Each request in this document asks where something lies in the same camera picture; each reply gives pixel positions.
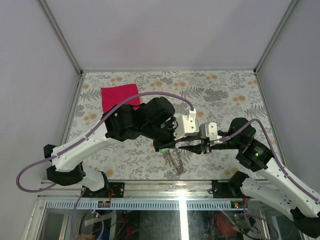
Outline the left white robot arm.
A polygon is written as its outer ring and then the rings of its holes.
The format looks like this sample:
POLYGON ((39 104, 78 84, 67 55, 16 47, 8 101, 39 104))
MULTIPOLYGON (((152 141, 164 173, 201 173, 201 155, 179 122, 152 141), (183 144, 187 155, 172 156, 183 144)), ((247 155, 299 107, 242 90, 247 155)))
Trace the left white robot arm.
POLYGON ((47 168, 47 179, 60 186, 81 184, 98 197, 110 190, 107 176, 84 163, 102 149, 126 140, 144 136, 159 146, 174 141, 173 105, 164 97, 155 97, 140 105, 114 106, 103 114, 97 124, 77 138, 52 149, 52 165, 47 168))

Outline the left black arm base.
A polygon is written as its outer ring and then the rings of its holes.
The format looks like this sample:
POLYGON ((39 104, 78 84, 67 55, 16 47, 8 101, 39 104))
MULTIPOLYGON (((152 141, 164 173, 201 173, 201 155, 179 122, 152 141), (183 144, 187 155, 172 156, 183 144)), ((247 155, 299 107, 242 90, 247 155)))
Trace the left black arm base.
POLYGON ((125 183, 110 182, 106 189, 99 194, 99 198, 120 199, 124 197, 125 183))

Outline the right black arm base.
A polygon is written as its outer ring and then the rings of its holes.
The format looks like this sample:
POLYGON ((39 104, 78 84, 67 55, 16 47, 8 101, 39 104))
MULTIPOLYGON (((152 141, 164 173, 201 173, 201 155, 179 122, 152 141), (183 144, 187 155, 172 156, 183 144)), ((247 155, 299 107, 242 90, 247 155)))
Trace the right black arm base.
POLYGON ((243 198, 244 194, 240 188, 247 178, 249 178, 249 176, 246 173, 237 171, 227 182, 212 180, 208 193, 211 194, 214 199, 243 198))

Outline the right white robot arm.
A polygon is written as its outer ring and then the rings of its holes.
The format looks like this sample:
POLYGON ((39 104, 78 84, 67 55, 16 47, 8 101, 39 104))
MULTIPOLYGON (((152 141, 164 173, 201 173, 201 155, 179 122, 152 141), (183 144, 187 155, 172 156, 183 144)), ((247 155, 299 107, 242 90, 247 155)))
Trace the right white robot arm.
POLYGON ((178 141, 201 140, 198 145, 183 149, 196 154, 212 150, 237 150, 236 160, 246 169, 271 182, 277 189, 260 185, 246 173, 237 171, 228 181, 233 197, 242 194, 261 201, 285 215, 303 234, 320 236, 320 194, 306 185, 277 158, 271 143, 264 145, 255 139, 254 120, 237 117, 227 132, 218 130, 214 122, 198 125, 189 116, 181 115, 174 134, 178 141))

